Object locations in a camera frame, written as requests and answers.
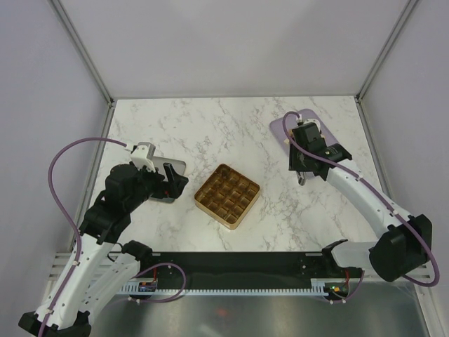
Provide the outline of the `metal tongs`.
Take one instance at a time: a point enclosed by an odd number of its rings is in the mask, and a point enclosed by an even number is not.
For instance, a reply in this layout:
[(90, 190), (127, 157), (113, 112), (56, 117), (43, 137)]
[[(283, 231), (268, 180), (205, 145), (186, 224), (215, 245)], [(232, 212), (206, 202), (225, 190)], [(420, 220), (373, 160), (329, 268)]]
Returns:
[(297, 181), (299, 185), (304, 186), (307, 181), (307, 175), (305, 172), (297, 172)]

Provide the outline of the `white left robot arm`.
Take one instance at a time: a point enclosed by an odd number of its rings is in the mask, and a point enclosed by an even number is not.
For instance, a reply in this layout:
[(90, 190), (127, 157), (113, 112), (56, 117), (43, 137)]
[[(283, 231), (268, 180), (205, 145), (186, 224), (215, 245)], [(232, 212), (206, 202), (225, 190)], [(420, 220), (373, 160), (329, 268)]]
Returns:
[(96, 282), (95, 271), (131, 223), (131, 213), (151, 198), (177, 199), (189, 182), (169, 163), (164, 173), (133, 163), (113, 167), (105, 188), (76, 230), (76, 246), (47, 299), (20, 318), (19, 327), (33, 336), (87, 336), (93, 318), (119, 288), (154, 267), (152, 249), (132, 240)]

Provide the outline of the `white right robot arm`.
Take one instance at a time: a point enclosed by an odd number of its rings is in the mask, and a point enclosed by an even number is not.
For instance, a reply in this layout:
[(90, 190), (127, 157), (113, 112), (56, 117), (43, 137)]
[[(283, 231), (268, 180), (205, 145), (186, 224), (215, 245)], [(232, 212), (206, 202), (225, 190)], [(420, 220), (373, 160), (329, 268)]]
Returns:
[(434, 279), (439, 279), (428, 217), (413, 216), (373, 187), (343, 146), (326, 144), (316, 124), (283, 131), (289, 144), (289, 169), (299, 176), (311, 173), (332, 185), (365, 218), (377, 237), (374, 242), (340, 240), (328, 245), (320, 261), (325, 275), (336, 277), (350, 267), (372, 270), (386, 282), (403, 277), (419, 284), (410, 272), (430, 263)]

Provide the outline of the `gold chocolate tin box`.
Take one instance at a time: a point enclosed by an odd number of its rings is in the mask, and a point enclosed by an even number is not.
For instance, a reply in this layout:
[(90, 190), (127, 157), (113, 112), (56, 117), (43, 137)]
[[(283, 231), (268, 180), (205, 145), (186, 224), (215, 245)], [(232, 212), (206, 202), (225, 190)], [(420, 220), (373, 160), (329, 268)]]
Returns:
[(226, 164), (220, 164), (194, 195), (196, 206), (235, 230), (260, 194), (260, 186)]

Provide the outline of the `lavender plastic tray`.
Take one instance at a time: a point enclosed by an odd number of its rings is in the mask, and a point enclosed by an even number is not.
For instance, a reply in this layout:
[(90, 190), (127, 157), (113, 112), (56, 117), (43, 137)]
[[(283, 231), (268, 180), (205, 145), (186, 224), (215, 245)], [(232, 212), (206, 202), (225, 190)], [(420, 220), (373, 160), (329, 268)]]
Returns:
[(303, 109), (270, 122), (270, 131), (288, 156), (288, 169), (302, 173), (307, 178), (327, 177), (331, 165), (311, 158), (290, 144), (292, 138), (299, 147), (329, 161), (340, 162), (352, 159), (347, 151), (329, 131), (318, 115), (311, 109)]

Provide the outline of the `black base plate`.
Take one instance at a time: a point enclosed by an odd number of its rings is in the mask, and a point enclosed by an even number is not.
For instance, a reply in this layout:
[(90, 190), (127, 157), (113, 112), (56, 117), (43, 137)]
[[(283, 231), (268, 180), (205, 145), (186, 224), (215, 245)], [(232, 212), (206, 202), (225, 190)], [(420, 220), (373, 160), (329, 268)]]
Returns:
[(319, 252), (154, 252), (138, 271), (153, 265), (164, 289), (303, 287), (312, 279), (339, 281), (362, 274)]

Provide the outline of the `left aluminium frame post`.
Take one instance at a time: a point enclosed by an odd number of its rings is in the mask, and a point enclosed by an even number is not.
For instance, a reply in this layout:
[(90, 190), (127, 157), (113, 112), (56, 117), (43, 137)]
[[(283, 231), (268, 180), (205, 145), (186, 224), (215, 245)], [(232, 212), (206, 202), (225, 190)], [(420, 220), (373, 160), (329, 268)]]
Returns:
[(112, 106), (114, 104), (114, 99), (107, 86), (105, 85), (105, 82), (103, 81), (97, 67), (95, 66), (92, 57), (89, 55), (85, 43), (82, 41), (79, 33), (77, 32), (77, 29), (63, 3), (60, 0), (49, 0), (48, 3), (55, 12), (58, 20), (61, 22), (64, 30), (67, 33), (67, 36), (74, 45), (76, 52), (79, 54), (82, 63), (84, 64), (92, 80), (94, 81), (95, 86), (97, 87), (107, 104), (109, 106)]

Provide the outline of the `aluminium frame post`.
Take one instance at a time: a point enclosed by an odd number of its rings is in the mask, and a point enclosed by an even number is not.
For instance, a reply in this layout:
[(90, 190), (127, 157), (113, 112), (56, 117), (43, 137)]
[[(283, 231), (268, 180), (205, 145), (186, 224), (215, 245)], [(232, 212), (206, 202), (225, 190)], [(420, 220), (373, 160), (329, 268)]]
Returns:
[(407, 0), (405, 6), (401, 10), (394, 26), (392, 27), (386, 41), (383, 43), (380, 52), (378, 53), (372, 67), (370, 68), (366, 78), (364, 79), (360, 89), (354, 96), (356, 104), (361, 104), (362, 99), (366, 96), (369, 88), (377, 76), (377, 73), (382, 68), (384, 62), (389, 56), (390, 52), (396, 45), (401, 33), (405, 29), (410, 17), (414, 13), (417, 6), (420, 4), (420, 0)]
[(97, 67), (95, 66), (92, 57), (89, 55), (85, 43), (82, 41), (79, 33), (77, 32), (77, 29), (63, 3), (60, 0), (49, 0), (48, 3), (55, 12), (58, 20), (61, 22), (64, 30), (67, 33), (67, 36), (74, 45), (76, 52), (79, 54), (82, 63), (84, 64), (92, 80), (94, 81), (95, 86), (97, 87), (107, 104), (109, 106), (112, 106), (114, 104), (114, 99), (107, 86), (105, 85), (105, 82), (103, 81)]

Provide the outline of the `right aluminium frame post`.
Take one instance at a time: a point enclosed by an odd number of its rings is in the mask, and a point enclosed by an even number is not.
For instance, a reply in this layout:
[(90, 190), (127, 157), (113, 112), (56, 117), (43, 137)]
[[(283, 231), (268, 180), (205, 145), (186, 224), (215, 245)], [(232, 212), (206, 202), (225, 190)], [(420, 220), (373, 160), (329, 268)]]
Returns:
[(401, 10), (394, 26), (392, 27), (386, 41), (383, 43), (380, 52), (378, 53), (372, 67), (370, 68), (366, 78), (364, 79), (360, 89), (354, 96), (356, 104), (361, 104), (362, 99), (366, 96), (369, 88), (377, 76), (377, 73), (382, 68), (384, 62), (389, 56), (390, 52), (396, 45), (401, 33), (405, 29), (410, 17), (414, 13), (417, 6), (420, 4), (420, 0), (407, 0), (405, 6)]

